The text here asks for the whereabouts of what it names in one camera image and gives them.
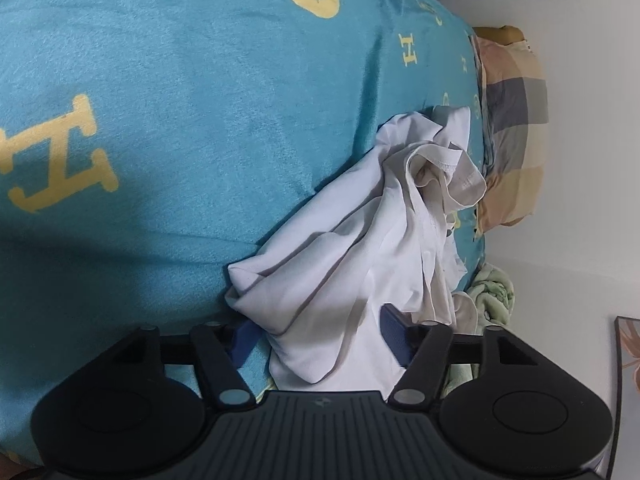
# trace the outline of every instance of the round pad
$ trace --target round pad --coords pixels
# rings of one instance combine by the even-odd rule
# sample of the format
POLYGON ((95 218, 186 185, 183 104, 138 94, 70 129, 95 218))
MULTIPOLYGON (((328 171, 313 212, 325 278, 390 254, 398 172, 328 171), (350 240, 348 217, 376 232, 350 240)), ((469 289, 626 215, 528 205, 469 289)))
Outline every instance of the round pad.
POLYGON ((72 476, 127 475, 176 460, 204 421, 202 401, 183 384, 110 374, 52 390, 33 412, 31 433, 44 462, 72 476))
POLYGON ((494 404, 494 416, 509 430, 543 434, 560 428, 567 417, 564 404, 539 392, 513 392, 494 404))

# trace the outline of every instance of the floral painting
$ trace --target floral painting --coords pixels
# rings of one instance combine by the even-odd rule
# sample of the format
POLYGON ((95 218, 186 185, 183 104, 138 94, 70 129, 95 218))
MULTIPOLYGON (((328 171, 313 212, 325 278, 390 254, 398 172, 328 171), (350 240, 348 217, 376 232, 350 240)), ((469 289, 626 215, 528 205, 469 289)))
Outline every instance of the floral painting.
POLYGON ((609 471, 610 480, 640 478, 640 320, 616 319, 618 405, 609 471))

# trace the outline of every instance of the white wall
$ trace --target white wall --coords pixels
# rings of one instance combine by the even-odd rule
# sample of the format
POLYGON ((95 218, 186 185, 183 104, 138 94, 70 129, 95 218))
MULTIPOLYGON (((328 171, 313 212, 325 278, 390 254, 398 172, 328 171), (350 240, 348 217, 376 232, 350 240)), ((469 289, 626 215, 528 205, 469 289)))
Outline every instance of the white wall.
POLYGON ((536 214, 487 235, 516 332, 613 406, 612 322, 640 317, 640 0, 442 0, 521 28, 546 72, 550 152, 536 214))

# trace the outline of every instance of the bed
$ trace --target bed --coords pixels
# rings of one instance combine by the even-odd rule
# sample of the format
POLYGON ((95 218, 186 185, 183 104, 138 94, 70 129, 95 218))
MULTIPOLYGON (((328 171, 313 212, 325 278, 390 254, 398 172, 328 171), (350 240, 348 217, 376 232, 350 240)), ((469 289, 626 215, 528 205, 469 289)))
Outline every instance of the bed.
POLYGON ((0 445, 34 462, 47 390, 141 323, 231 316, 226 266, 390 117, 470 107, 484 161, 473 30, 436 0, 0 0, 0 30, 0 445))

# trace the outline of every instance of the metal screw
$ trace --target metal screw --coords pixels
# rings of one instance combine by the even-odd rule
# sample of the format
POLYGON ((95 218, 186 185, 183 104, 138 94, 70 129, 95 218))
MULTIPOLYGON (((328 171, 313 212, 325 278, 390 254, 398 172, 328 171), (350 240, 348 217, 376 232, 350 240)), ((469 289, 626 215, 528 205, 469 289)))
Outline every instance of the metal screw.
POLYGON ((400 404, 408 404, 413 406, 414 404, 420 404, 425 399, 424 393, 418 390, 412 390, 410 388, 405 390, 399 390, 394 393, 395 402, 400 404))
POLYGON ((225 390, 218 398, 220 402, 227 406, 239 406, 248 402, 251 399, 251 395, 244 390, 225 390))

